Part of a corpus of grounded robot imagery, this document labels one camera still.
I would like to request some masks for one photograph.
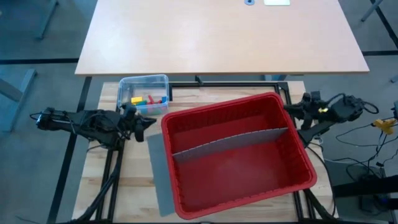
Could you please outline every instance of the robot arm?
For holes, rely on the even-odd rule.
[[[329,105],[340,96],[340,99]],[[365,105],[372,106],[375,111],[370,111]],[[314,136],[327,132],[334,124],[356,120],[364,110],[372,114],[379,112],[376,106],[354,96],[340,93],[328,101],[323,101],[318,92],[304,93],[300,103],[285,105],[284,109],[294,118],[304,120],[301,130],[298,130],[304,146],[307,146]],[[313,120],[318,120],[318,124],[311,127]]]
[[[116,145],[118,139],[130,139],[134,133],[138,142],[144,140],[144,130],[156,122],[136,114],[134,105],[124,105],[124,113],[109,110],[84,110],[77,113],[47,108],[37,118],[39,129],[64,130],[87,139],[97,140],[107,148]]]

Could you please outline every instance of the clear plastic container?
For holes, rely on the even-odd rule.
[[[133,97],[142,97],[144,103],[136,103],[142,115],[165,114],[169,109],[169,78],[166,75],[127,77],[120,80],[118,107],[131,102]]]

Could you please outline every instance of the wooden table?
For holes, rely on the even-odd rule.
[[[292,103],[301,100],[305,87],[303,82],[288,82]],[[273,87],[195,87],[173,88],[173,102],[169,104],[170,111],[179,111],[196,106],[209,105],[216,102],[232,100],[245,96],[274,91]],[[104,83],[99,99],[98,108],[114,110],[118,93],[118,83]],[[152,125],[146,136],[161,133],[160,120]],[[313,146],[319,156],[322,152],[319,147]],[[318,158],[309,150],[308,156],[317,172],[318,181],[312,191],[331,212],[333,210],[332,192],[325,168]],[[73,212],[73,218],[79,217],[94,200],[100,190],[107,151],[102,148],[92,149],[87,153],[85,166],[80,182],[80,188]],[[301,192],[304,214],[307,214],[304,194]],[[108,211],[109,195],[105,199],[104,217]],[[114,211],[114,222],[187,222],[173,213],[160,217],[152,166],[150,163],[147,142],[126,142],[123,154],[123,163],[119,188]],[[270,198],[242,207],[225,210],[212,215],[189,220],[190,222],[296,222],[293,194]]]
[[[77,75],[365,73],[338,0],[98,0]]]

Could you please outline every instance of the yellow clamp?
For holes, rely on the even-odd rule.
[[[385,134],[392,134],[394,133],[394,129],[392,128],[392,126],[396,122],[397,120],[395,118],[387,120],[377,119],[373,122],[373,125],[380,128]]]

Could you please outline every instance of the wooden platform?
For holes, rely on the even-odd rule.
[[[290,96],[293,103],[301,100],[305,92],[303,82],[289,82]],[[196,106],[209,105],[216,102],[237,99],[268,91],[273,87],[201,87],[201,88],[174,88],[173,102],[169,104],[170,111],[179,111]],[[114,110],[116,107],[118,83],[104,83],[98,108]],[[146,136],[161,133],[160,120],[152,125]],[[312,147],[321,157],[319,147]],[[312,187],[313,193],[328,209],[333,210],[331,187],[325,168],[318,158],[307,151],[318,175],[317,184]],[[93,149],[87,154],[83,175],[80,182],[73,218],[79,217],[93,201],[100,190],[107,151]],[[305,198],[301,192],[304,214],[307,214]],[[105,200],[104,216],[108,211],[109,195]],[[123,155],[121,178],[118,188],[114,222],[188,222],[173,213],[166,217],[159,215],[159,206],[155,192],[152,166],[146,142],[128,141]],[[225,210],[212,215],[189,220],[190,222],[296,222],[297,216],[293,194],[287,194],[268,200],[252,203],[238,208]]]

